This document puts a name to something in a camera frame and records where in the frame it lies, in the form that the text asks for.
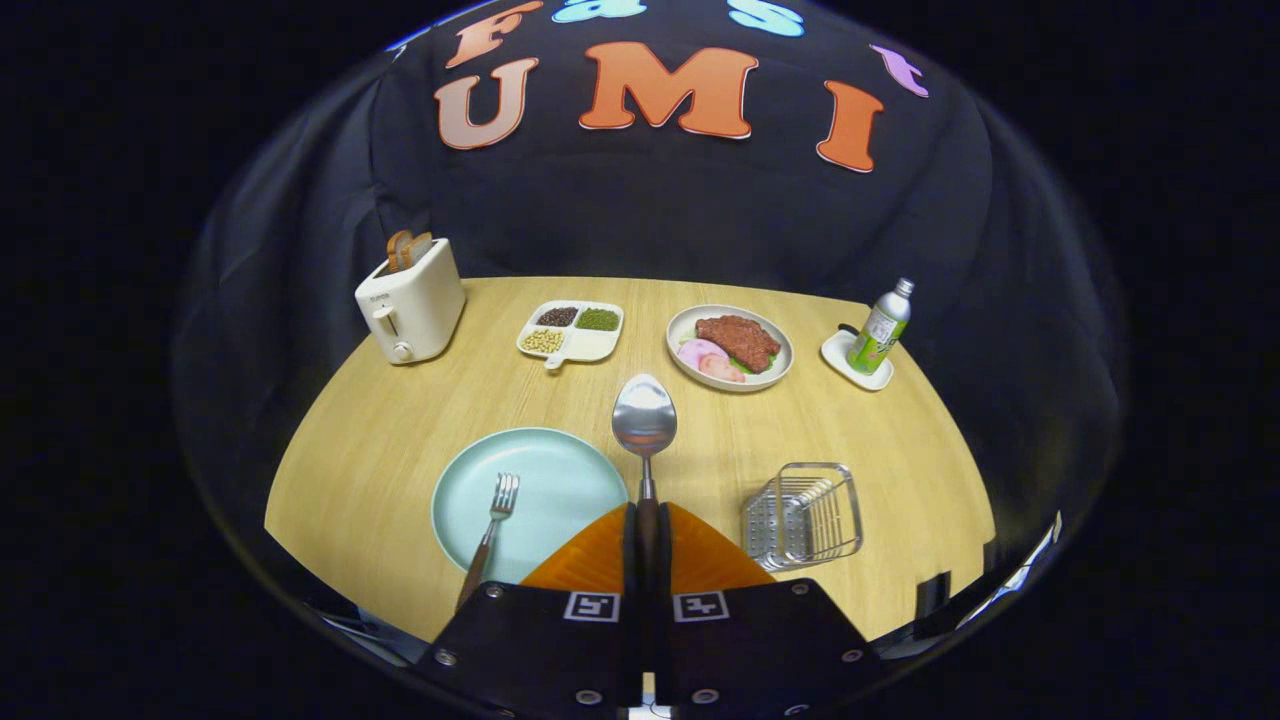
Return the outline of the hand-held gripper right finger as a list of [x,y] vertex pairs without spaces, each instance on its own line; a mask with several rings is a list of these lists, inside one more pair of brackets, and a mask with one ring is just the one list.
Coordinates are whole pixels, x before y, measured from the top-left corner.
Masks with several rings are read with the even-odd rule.
[[881,657],[813,579],[727,587],[696,516],[663,503],[655,523],[655,698],[675,719],[820,719],[881,682]]

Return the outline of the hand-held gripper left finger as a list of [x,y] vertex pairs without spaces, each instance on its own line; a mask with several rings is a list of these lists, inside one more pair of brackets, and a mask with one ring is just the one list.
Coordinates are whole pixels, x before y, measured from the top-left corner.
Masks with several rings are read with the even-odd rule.
[[415,676],[480,719],[622,719],[643,692],[636,510],[608,544],[620,591],[486,582],[415,665]]

